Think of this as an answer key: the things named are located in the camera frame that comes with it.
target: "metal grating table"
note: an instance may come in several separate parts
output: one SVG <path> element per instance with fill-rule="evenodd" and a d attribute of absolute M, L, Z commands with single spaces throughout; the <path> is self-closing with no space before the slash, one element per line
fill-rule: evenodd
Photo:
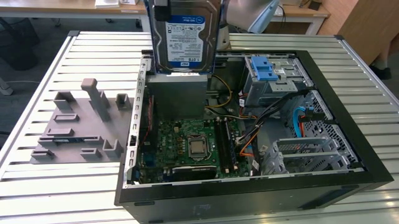
<path fill-rule="evenodd" d="M 324 209 L 200 220 L 241 223 L 399 222 L 399 103 L 345 41 L 331 36 L 232 34 L 233 49 L 308 50 L 395 182 L 359 193 Z M 135 95 L 147 33 L 80 32 L 69 36 L 0 151 L 0 223 L 136 223 L 113 206 L 119 163 L 30 165 L 58 90 L 88 97 L 83 78 L 96 78 L 108 97 Z"/>

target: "motherboard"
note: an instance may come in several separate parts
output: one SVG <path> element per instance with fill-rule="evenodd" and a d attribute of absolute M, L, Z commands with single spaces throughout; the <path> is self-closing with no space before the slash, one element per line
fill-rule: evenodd
<path fill-rule="evenodd" d="M 248 176 L 247 160 L 237 157 L 232 120 L 161 120 L 156 148 L 139 155 L 141 183 Z"/>

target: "cpu socket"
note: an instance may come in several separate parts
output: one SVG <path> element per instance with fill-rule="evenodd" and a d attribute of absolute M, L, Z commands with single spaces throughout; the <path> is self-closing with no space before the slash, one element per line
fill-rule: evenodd
<path fill-rule="evenodd" d="M 188 157 L 196 161 L 208 156 L 208 140 L 204 134 L 188 135 Z"/>

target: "hard disk drive label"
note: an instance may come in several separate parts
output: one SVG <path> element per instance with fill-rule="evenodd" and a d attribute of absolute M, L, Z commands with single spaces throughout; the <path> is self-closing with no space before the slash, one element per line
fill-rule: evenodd
<path fill-rule="evenodd" d="M 165 22 L 168 60 L 175 67 L 195 67 L 201 62 L 204 27 L 205 18 L 196 15 L 172 15 Z"/>

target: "wd hard drive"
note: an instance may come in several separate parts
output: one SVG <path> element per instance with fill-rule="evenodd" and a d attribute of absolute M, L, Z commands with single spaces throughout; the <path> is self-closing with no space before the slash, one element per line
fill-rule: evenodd
<path fill-rule="evenodd" d="M 221 0 L 147 0 L 156 72 L 213 71 Z"/>

